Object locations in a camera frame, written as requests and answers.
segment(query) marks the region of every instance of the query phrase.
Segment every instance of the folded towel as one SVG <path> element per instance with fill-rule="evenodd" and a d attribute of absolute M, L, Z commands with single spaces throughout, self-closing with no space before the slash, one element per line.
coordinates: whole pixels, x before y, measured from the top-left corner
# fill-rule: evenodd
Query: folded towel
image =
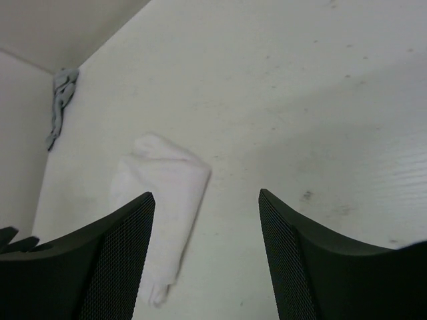
<path fill-rule="evenodd" d="M 53 76 L 52 131 L 46 138 L 48 151 L 61 134 L 63 111 L 73 97 L 78 77 L 78 69 L 62 69 Z"/>
<path fill-rule="evenodd" d="M 111 210 L 146 191 L 151 191 L 155 199 L 139 287 L 139 296 L 149 305 L 164 302 L 168 286 L 176 280 L 210 171 L 196 155 L 153 133 L 136 140 L 133 153 L 119 161 L 111 184 Z"/>

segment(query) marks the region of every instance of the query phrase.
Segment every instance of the white cloth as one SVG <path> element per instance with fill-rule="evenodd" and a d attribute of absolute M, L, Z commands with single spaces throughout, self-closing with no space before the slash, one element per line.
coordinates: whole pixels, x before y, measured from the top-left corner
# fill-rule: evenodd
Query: white cloth
<path fill-rule="evenodd" d="M 149 305 L 164 302 L 175 282 L 182 251 L 210 175 L 210 166 L 194 154 L 153 133 L 137 139 L 122 157 L 113 178 L 111 210 L 146 191 L 153 193 L 155 213 L 139 287 Z"/>

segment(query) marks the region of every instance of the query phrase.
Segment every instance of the cloth fold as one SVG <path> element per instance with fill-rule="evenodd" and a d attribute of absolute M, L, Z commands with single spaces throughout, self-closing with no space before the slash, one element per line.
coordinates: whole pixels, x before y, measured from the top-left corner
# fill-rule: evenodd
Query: cloth fold
<path fill-rule="evenodd" d="M 78 77 L 78 69 L 62 69 L 53 76 L 52 130 L 46 138 L 48 151 L 61 134 L 63 111 L 73 97 Z"/>
<path fill-rule="evenodd" d="M 210 172 L 210 166 L 199 157 L 154 133 L 137 139 L 132 154 L 119 161 L 111 183 L 111 210 L 146 191 L 155 199 L 139 287 L 139 297 L 149 305 L 164 302 L 168 286 L 176 280 Z"/>

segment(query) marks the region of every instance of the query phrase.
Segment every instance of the white table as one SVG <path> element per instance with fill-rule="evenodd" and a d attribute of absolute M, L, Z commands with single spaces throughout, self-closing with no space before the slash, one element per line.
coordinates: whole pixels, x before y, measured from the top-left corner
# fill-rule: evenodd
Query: white table
<path fill-rule="evenodd" d="M 135 319 L 278 318 L 262 187 L 363 241 L 425 238 L 426 15 L 423 0 L 153 0 L 81 66 L 34 234 L 108 214 L 120 156 L 155 131 L 213 175 L 177 285 Z"/>

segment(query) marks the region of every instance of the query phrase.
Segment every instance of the crumpled gray cloth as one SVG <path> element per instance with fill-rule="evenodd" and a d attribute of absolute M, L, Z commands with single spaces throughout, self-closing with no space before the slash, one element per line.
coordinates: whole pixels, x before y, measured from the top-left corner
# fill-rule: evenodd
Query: crumpled gray cloth
<path fill-rule="evenodd" d="M 53 76 L 52 131 L 46 138 L 48 151 L 61 134 L 63 112 L 73 97 L 78 77 L 79 69 L 62 69 Z"/>

